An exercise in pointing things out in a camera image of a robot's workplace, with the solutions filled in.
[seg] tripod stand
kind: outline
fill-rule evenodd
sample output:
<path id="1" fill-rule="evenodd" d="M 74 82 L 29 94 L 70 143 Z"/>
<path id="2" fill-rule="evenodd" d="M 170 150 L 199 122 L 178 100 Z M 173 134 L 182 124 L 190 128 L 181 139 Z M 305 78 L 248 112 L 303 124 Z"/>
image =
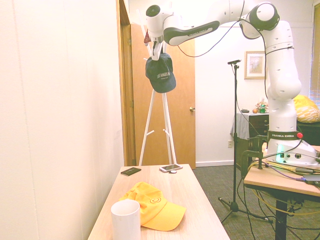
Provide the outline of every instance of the tripod stand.
<path id="1" fill-rule="evenodd" d="M 269 219 L 264 216 L 255 215 L 251 212 L 239 209 L 238 204 L 236 202 L 236 185 L 237 185 L 236 152 L 237 152 L 237 141 L 238 141 L 238 135 L 237 135 L 237 69 L 239 68 L 239 66 L 237 65 L 238 62 L 240 62 L 240 60 L 228 62 L 229 65 L 231 66 L 234 65 L 233 66 L 234 68 L 233 200 L 227 202 L 223 200 L 221 197 L 218 197 L 218 200 L 221 203 L 228 205 L 230 208 L 229 213 L 221 220 L 221 223 L 223 223 L 232 213 L 236 213 L 236 212 L 249 214 L 250 216 L 253 216 L 257 219 L 269 221 Z"/>

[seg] door frame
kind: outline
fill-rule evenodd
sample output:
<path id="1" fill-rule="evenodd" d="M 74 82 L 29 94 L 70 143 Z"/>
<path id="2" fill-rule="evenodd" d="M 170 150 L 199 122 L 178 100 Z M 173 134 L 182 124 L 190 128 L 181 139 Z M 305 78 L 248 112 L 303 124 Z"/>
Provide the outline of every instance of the door frame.
<path id="1" fill-rule="evenodd" d="M 119 78 L 125 166 L 135 166 L 135 116 L 132 76 L 131 22 L 124 0 L 116 0 Z"/>

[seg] cap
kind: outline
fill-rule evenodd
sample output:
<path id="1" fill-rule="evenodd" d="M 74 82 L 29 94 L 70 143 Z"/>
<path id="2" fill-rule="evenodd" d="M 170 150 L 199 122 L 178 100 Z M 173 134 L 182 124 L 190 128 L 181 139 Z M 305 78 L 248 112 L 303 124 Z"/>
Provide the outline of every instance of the cap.
<path id="1" fill-rule="evenodd" d="M 145 64 L 145 76 L 157 93 L 167 93 L 176 87 L 172 59 L 167 53 L 161 53 L 158 61 L 149 57 Z"/>
<path id="2" fill-rule="evenodd" d="M 149 229 L 171 231 L 181 222 L 186 208 L 169 202 L 162 191 L 146 182 L 138 182 L 119 199 L 140 203 L 140 224 Z"/>

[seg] framed picture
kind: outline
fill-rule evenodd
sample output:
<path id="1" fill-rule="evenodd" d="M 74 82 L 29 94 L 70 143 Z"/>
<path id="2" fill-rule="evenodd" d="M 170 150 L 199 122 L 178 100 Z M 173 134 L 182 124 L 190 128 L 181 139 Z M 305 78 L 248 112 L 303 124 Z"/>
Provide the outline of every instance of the framed picture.
<path id="1" fill-rule="evenodd" d="M 264 51 L 246 51 L 244 79 L 265 79 L 265 62 Z"/>

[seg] yellow cap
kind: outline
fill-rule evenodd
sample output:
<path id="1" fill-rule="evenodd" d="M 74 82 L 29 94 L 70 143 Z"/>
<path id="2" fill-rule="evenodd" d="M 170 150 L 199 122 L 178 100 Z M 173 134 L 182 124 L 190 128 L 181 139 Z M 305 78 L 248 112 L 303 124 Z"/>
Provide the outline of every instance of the yellow cap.
<path id="1" fill-rule="evenodd" d="M 146 182 L 138 182 L 119 199 L 136 200 L 140 203 L 141 226 L 170 231 L 181 222 L 186 208 L 167 201 L 162 191 Z"/>

